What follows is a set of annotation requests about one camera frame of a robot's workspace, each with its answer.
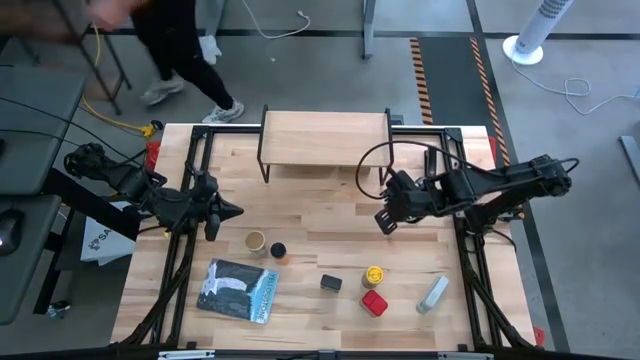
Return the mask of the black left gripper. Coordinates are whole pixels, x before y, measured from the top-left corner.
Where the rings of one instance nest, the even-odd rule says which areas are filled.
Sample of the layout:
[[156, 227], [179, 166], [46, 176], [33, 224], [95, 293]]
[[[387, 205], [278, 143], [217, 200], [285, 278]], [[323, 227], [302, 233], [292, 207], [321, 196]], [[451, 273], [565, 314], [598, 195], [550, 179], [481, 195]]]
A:
[[192, 188], [192, 217], [206, 220], [205, 239], [215, 241], [221, 219], [231, 219], [244, 213], [244, 209], [224, 199], [219, 200], [217, 179], [207, 171], [196, 171]]

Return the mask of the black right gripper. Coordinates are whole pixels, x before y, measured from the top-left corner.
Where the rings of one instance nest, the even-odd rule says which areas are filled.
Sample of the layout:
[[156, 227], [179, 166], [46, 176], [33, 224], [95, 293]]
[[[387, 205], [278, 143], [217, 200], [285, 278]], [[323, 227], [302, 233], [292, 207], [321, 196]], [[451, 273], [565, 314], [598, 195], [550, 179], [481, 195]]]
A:
[[384, 235], [396, 230], [396, 223], [415, 221], [426, 216], [439, 216], [443, 208], [440, 190], [426, 178], [414, 181], [407, 172], [391, 172], [386, 183], [385, 209], [374, 215]]

